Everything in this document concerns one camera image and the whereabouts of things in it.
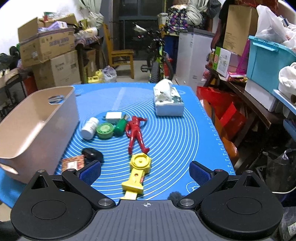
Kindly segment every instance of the toy figure's leg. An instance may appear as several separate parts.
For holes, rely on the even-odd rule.
[[[131,132],[131,140],[130,140],[130,143],[129,143],[129,146],[128,146],[128,153],[131,155],[132,152],[133,152],[133,143],[135,141],[135,132]]]
[[[148,151],[150,150],[150,148],[149,147],[145,148],[142,133],[140,131],[137,131],[136,135],[137,135],[138,143],[140,145],[140,148],[141,148],[142,152],[147,154]]]

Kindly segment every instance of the teal plastic container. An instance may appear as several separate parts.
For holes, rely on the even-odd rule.
[[[296,54],[282,44],[249,36],[247,77],[272,94],[279,86],[279,71],[296,62]]]

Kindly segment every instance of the toy figure's arm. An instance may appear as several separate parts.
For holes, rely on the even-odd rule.
[[[147,118],[139,117],[138,120],[139,120],[139,121],[147,121],[148,119],[147,119]]]
[[[130,125],[129,125],[129,123],[127,123],[127,124],[126,124],[126,136],[127,136],[128,138],[131,137],[131,135],[129,134],[129,130],[130,130]]]

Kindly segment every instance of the red toy figure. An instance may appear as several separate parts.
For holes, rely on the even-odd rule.
[[[130,155],[132,154],[132,148],[135,138],[138,140],[143,153],[147,154],[150,150],[149,148],[145,148],[144,146],[143,137],[140,130],[140,121],[147,121],[147,118],[144,119],[142,117],[132,116],[131,120],[126,125],[126,136],[131,139],[128,146],[128,153]]]

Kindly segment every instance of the white refrigerator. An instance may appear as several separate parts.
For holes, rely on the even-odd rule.
[[[190,86],[194,92],[197,86],[204,85],[201,79],[213,37],[212,32],[196,28],[180,33],[176,68],[176,81],[179,85]]]

